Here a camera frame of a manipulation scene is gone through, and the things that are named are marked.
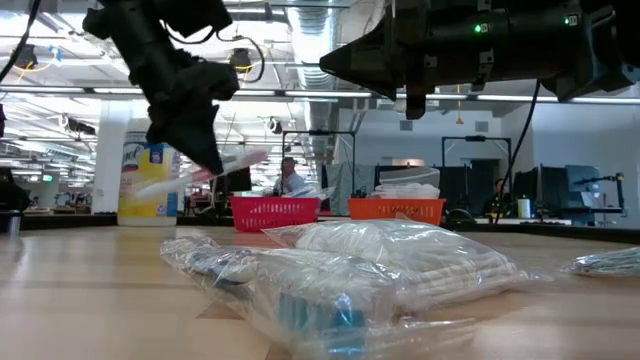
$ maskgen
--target person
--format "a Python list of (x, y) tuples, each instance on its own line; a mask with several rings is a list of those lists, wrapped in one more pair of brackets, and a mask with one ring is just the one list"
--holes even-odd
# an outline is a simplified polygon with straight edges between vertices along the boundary
[[(504, 183), (504, 179), (500, 178), (493, 183), (493, 195), (485, 201), (484, 206), (482, 207), (483, 214), (492, 214), (498, 211), (498, 204), (500, 201), (500, 188), (502, 188), (502, 184)], [(508, 192), (508, 189), (505, 187), (504, 192), (502, 194), (502, 212), (506, 212), (506, 209), (511, 205), (511, 195)]]
[(296, 173), (296, 161), (292, 157), (282, 159), (282, 175), (273, 188), (274, 193), (288, 194), (301, 189), (304, 186), (304, 179)]

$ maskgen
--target disinfecting wipes container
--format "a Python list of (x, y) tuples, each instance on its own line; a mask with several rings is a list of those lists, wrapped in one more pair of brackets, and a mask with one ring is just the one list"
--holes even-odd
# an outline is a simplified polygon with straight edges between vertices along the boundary
[(171, 192), (142, 200), (131, 196), (142, 184), (176, 179), (180, 172), (180, 154), (167, 144), (151, 145), (145, 138), (151, 122), (134, 119), (129, 122), (122, 154), (118, 225), (176, 225), (178, 194)]

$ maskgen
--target desk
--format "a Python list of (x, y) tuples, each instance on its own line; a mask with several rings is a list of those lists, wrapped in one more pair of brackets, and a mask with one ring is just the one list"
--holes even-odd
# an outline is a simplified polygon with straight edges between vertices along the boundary
[[(288, 359), (160, 259), (162, 239), (183, 235), (274, 246), (262, 234), (229, 227), (23, 231), (20, 243), (0, 236), (3, 359)], [(554, 273), (576, 256), (627, 245), (465, 235), (556, 276), (554, 283), (434, 310), (429, 320), (478, 320), (465, 359), (640, 358), (640, 280)]]

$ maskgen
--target red basket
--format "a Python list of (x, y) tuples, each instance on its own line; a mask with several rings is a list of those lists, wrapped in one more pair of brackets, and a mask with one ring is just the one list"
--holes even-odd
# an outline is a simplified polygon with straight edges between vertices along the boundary
[(259, 232), (318, 221), (320, 199), (234, 196), (231, 210), (238, 231)]
[(354, 220), (395, 219), (402, 213), (409, 219), (440, 225), (445, 199), (349, 199)]

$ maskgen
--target orange basket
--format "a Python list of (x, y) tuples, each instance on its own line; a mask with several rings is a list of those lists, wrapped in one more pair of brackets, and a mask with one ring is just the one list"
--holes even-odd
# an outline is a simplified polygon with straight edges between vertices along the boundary
[(445, 199), (348, 199), (354, 220), (395, 219), (404, 214), (414, 221), (440, 225)]

